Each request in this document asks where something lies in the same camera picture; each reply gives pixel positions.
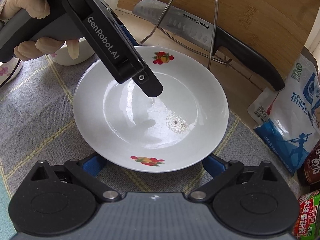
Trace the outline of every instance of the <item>red fruit pattern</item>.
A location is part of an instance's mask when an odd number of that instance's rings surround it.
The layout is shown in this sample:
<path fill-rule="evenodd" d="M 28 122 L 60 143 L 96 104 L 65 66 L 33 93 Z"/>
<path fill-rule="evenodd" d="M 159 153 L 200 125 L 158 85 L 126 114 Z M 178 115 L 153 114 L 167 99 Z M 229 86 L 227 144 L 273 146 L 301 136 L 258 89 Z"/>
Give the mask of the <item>red fruit pattern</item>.
<path fill-rule="evenodd" d="M 174 56 L 170 55 L 169 53 L 165 53 L 163 51 L 160 52 L 155 52 L 154 53 L 154 64 L 163 64 L 163 63 L 168 63 L 170 60 L 174 60 Z"/>
<path fill-rule="evenodd" d="M 147 157 L 136 157 L 136 156 L 131 156 L 131 159 L 135 160 L 138 163 L 142 163 L 144 165 L 148 166 L 159 166 L 159 164 L 163 164 L 164 160 L 160 159 L 157 160 L 156 158 L 147 158 Z"/>

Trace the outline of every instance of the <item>latex glove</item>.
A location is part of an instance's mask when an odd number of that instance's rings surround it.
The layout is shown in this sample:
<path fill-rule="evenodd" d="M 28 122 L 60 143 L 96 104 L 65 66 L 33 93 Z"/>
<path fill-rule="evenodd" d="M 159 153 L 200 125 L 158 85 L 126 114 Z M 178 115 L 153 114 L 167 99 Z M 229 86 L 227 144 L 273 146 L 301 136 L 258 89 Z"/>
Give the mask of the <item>latex glove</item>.
<path fill-rule="evenodd" d="M 50 14 L 47 0 L 7 0 L 1 12 L 1 20 L 9 20 L 21 8 L 25 9 L 33 18 L 42 19 Z M 56 41 L 51 38 L 40 38 L 36 42 L 24 41 L 14 48 L 15 55 L 22 61 L 28 61 L 43 56 L 53 54 L 60 49 L 65 41 Z M 79 56 L 79 39 L 67 40 L 68 52 L 72 59 Z"/>

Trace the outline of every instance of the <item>gray tablecloth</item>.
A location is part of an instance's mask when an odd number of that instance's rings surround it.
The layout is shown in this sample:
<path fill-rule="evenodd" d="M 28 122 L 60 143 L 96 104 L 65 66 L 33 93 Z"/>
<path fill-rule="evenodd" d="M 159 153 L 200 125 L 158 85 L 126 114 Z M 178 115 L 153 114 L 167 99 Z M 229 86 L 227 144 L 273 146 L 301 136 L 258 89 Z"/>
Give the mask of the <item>gray tablecloth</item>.
<path fill-rule="evenodd" d="M 51 165 L 70 158 L 83 159 L 94 151 L 81 137 L 73 117 L 73 94 L 85 70 L 97 60 L 92 56 L 76 66 L 60 66 L 49 56 L 25 63 L 19 75 L 0 89 L 0 239 L 14 232 L 7 205 L 19 184 L 38 160 Z M 295 194 L 299 185 L 255 133 L 230 111 L 227 132 L 214 151 L 225 160 L 245 165 L 271 160 Z M 121 193 L 126 191 L 183 191 L 211 179 L 202 165 L 182 171 L 151 174 L 109 163 L 98 178 Z"/>

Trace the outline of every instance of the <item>wooden cutting board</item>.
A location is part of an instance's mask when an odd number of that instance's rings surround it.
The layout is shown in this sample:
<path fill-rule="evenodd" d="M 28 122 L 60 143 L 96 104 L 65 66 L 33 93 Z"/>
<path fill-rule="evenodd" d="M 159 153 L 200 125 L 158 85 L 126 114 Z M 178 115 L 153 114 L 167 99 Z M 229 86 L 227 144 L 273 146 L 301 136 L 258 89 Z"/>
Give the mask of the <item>wooden cutting board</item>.
<path fill-rule="evenodd" d="M 139 1 L 119 0 L 118 7 L 132 11 Z M 172 5 L 213 22 L 214 0 L 174 0 Z M 261 53 L 286 77 L 319 5 L 320 0 L 219 0 L 218 25 Z"/>

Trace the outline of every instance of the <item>white plate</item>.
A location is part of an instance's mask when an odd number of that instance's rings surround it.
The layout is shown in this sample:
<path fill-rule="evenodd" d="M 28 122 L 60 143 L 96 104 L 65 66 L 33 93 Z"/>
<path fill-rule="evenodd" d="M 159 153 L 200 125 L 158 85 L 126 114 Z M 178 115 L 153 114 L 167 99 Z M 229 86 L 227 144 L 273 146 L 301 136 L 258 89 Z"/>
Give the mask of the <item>white plate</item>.
<path fill-rule="evenodd" d="M 118 84 L 98 60 L 84 73 L 74 96 L 81 135 L 97 153 L 135 171 L 176 171 L 198 163 L 217 147 L 227 128 L 228 103 L 221 85 L 182 53 L 151 46 L 136 50 L 162 83 L 163 93 L 148 98 L 132 80 Z M 155 63 L 155 52 L 166 53 L 162 64 Z"/>

